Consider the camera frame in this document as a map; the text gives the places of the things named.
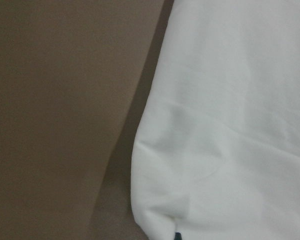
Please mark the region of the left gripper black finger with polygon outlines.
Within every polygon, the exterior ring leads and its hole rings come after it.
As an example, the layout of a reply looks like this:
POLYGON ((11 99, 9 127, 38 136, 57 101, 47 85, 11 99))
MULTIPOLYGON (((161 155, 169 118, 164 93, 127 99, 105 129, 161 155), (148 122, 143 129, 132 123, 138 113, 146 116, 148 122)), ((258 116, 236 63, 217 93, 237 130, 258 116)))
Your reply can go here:
POLYGON ((174 240, 182 240, 182 234, 180 232, 176 232, 174 236, 174 240))

